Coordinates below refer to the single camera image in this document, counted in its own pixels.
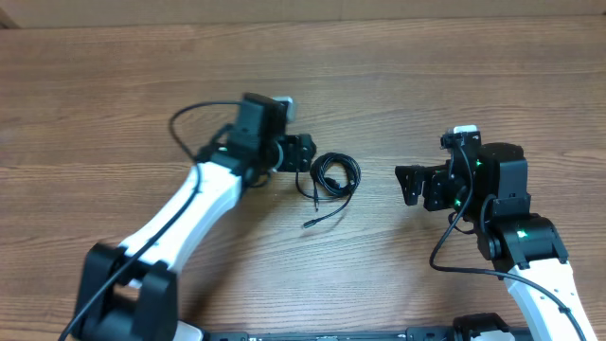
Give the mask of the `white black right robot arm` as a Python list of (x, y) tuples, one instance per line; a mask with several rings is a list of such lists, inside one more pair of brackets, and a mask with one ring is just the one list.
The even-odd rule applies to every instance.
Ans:
[[(535, 340), (596, 339), (557, 228), (530, 210), (523, 148), (509, 143), (447, 146), (451, 158), (443, 166), (395, 168), (407, 205), (422, 198), (428, 211), (452, 211), (430, 254), (431, 267), (501, 279)], [(438, 251), (461, 221), (472, 224), (478, 250), (491, 262), (490, 269), (436, 263)]]

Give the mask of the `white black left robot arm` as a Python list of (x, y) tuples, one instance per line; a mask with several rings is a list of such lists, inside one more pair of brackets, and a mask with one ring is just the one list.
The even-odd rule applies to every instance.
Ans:
[(212, 226), (250, 188), (277, 171), (306, 171), (315, 153), (309, 135), (287, 135), (291, 97), (245, 93), (235, 122), (198, 152), (186, 181), (143, 227), (112, 247), (87, 253), (72, 320), (60, 338), (195, 340), (205, 331), (179, 317), (178, 279)]

